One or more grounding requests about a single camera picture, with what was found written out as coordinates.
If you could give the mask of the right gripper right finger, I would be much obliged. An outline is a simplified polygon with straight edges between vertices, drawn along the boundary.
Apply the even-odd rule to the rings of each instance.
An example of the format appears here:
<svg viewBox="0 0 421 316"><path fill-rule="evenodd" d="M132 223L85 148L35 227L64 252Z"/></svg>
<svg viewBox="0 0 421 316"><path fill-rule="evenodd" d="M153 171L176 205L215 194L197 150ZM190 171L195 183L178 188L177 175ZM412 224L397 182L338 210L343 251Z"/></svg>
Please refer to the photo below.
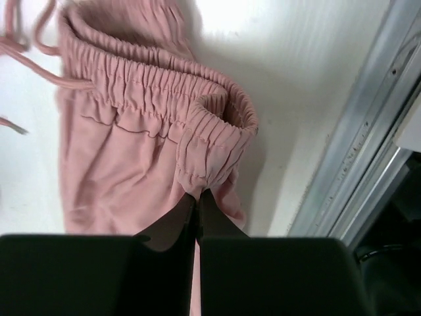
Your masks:
<svg viewBox="0 0 421 316"><path fill-rule="evenodd" d="M203 315L370 315L352 255L332 238L252 238L199 200Z"/></svg>

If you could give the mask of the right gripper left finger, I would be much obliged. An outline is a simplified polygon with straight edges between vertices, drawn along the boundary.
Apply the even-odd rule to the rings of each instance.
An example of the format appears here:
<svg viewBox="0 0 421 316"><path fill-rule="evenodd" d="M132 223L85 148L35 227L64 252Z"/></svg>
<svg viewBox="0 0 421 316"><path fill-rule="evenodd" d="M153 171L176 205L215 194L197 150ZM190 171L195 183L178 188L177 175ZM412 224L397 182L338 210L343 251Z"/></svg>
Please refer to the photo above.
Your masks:
<svg viewBox="0 0 421 316"><path fill-rule="evenodd" d="M2 315L187 315L195 200L133 236L1 237Z"/></svg>

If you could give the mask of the pink trousers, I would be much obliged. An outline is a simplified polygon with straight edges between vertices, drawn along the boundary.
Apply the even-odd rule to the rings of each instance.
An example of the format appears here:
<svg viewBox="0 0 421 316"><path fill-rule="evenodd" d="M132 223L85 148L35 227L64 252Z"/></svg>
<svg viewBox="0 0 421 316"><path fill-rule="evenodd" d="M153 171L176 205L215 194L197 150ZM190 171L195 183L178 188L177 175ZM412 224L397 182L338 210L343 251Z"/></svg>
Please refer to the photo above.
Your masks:
<svg viewBox="0 0 421 316"><path fill-rule="evenodd" d="M187 315L201 313L199 200L211 191L241 230L235 193L241 158L258 131L243 88L198 63L176 1L77 1L58 11L59 42L34 45L62 62L57 76L24 56L5 4L1 52L57 87L63 235L133 236L184 195L195 200Z"/></svg>

